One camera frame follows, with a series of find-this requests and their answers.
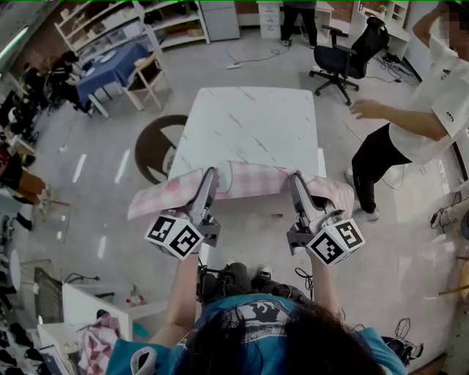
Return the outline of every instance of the shelving unit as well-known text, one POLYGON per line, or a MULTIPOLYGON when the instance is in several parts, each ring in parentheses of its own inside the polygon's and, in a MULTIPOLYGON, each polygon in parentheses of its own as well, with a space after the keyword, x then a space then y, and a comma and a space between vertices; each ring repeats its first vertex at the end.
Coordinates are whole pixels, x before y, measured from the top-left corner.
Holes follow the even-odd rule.
POLYGON ((104 10, 93 15, 90 19, 84 20, 84 22, 77 25, 68 33, 68 35, 66 35, 63 31, 64 25, 70 21, 76 21, 80 18, 85 7, 92 2, 93 1, 87 1, 83 4, 79 4, 62 22, 55 24, 58 33, 67 44, 67 47, 77 53, 82 62, 95 59, 99 55, 113 50, 114 48, 118 48, 132 40, 140 40, 144 37, 149 39, 151 49, 153 51, 198 40, 205 40, 207 44, 210 43, 207 28, 200 9, 200 3, 198 1, 195 1, 198 8, 197 11, 189 12, 187 15, 171 15, 168 17, 165 17, 165 13, 167 14, 168 12, 163 12, 161 13, 163 20, 153 25, 144 24, 143 19, 146 14, 154 11, 161 12, 163 8, 177 4, 178 1, 159 1, 158 3, 152 3, 148 7, 143 7, 142 4, 144 5, 144 3, 141 4, 137 1, 118 1, 109 3, 104 10), (129 8, 129 5, 130 7, 133 7, 135 13, 132 11, 125 11, 126 8, 129 8), (95 29, 97 34, 89 32, 89 30, 92 30, 92 27, 98 25, 99 22, 102 22, 104 25, 104 21, 107 19, 106 16, 111 17, 119 12, 121 12, 121 15, 117 16, 117 21, 111 26, 109 26, 108 22, 108 25, 104 30, 95 29), (190 37, 188 34, 181 33, 170 33, 165 35, 167 28, 194 21, 199 22, 203 36, 190 37), (126 27, 134 24, 135 22, 139 22, 138 27, 142 32, 125 32, 127 30, 126 27))

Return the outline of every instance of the marble table top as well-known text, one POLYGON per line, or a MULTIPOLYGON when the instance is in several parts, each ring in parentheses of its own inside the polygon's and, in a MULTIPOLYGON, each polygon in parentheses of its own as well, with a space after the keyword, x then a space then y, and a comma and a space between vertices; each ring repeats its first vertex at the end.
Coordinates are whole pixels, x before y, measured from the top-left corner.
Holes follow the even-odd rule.
POLYGON ((319 174, 313 94, 271 87, 200 89, 169 178, 225 160, 319 174))

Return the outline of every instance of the drawer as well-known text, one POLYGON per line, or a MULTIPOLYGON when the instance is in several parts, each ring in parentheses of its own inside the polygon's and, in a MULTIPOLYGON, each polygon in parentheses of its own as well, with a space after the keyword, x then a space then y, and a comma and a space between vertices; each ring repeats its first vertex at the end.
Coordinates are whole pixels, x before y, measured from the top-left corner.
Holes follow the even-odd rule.
POLYGON ((280 6, 278 5, 259 5, 259 15, 273 15, 278 17, 280 15, 280 6))
POLYGON ((261 37, 263 39, 280 39, 279 25, 261 25, 261 37))
POLYGON ((261 15, 259 17, 261 25, 280 26, 280 17, 274 15, 261 15))

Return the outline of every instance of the white shirt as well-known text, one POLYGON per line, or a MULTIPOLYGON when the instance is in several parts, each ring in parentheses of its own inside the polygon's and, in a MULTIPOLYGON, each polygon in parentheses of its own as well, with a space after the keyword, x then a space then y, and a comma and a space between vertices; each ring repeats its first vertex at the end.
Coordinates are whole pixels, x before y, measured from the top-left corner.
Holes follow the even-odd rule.
POLYGON ((437 38, 430 37, 432 70, 410 99, 408 110, 434 113, 448 135, 433 141, 392 124, 389 137, 393 145, 409 160, 428 163, 456 141, 469 126, 469 62, 458 57, 437 38))

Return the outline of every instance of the hand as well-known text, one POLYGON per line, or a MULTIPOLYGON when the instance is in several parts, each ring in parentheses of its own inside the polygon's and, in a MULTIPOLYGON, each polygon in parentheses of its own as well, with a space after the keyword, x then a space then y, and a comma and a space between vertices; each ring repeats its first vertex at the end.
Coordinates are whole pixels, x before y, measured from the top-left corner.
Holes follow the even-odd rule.
POLYGON ((385 105, 376 100, 357 100, 350 107, 351 114, 357 114, 357 119, 382 119, 385 105))

